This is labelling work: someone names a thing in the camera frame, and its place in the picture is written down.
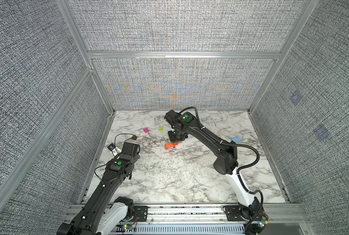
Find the red wood block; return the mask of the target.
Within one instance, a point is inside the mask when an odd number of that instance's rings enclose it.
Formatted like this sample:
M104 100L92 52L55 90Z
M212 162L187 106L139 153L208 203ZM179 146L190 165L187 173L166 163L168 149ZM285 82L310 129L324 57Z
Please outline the red wood block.
M175 143L166 143L166 144L165 144L165 147L166 147L166 148L175 148L178 144L179 144L179 142L175 142Z

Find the light blue wood block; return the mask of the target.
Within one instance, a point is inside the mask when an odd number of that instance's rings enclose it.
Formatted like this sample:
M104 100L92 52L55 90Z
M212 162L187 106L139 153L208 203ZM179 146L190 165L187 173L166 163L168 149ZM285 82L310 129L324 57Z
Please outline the light blue wood block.
M233 137L232 139L231 139L231 141L232 142L234 142L234 143L239 143L239 142L241 142L241 138L240 137Z

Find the orange wood block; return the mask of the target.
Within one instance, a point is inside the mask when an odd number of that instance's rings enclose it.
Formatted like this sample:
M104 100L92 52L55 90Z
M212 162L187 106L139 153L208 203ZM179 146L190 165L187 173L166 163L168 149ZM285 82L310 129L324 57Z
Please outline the orange wood block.
M166 143L165 149L168 150L168 149L172 148L173 146L176 146L176 143Z

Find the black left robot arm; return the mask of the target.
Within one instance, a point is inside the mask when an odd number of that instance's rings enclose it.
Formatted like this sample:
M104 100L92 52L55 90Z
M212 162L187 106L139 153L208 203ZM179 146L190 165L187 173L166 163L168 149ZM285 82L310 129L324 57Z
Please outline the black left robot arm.
M122 151L107 162L103 177L87 203L70 223L60 225L58 235L108 235L120 221L133 216L134 203L127 197L118 197L106 209L118 187L131 178L139 152L139 144L123 144Z

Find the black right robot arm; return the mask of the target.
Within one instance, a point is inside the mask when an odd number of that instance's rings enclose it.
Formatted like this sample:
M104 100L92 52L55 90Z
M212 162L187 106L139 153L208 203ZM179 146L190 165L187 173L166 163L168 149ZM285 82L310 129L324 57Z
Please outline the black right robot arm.
M213 167L219 174L227 178L234 190L242 217L245 220L256 218L263 209L263 193L260 190L251 191L246 185L241 171L259 162L258 150L252 146L228 142L211 132L200 122L195 107L185 108L179 113L170 110L165 114L164 119L171 126L168 136L172 143L182 142L191 135L214 153L216 160ZM239 166L239 147L253 151L256 155L255 160L250 164Z

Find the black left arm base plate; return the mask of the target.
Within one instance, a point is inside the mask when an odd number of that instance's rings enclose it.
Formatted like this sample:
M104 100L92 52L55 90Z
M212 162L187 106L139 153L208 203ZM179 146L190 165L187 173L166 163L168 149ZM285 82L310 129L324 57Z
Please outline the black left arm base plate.
M134 219L137 222L146 222L148 217L148 206L134 206Z

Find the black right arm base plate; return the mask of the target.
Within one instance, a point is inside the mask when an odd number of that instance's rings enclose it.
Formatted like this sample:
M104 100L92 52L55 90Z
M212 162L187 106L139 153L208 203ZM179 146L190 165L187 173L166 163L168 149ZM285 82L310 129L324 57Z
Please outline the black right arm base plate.
M249 221L251 219L250 213L247 209L241 208L237 205L223 206L223 211L227 217L227 221Z

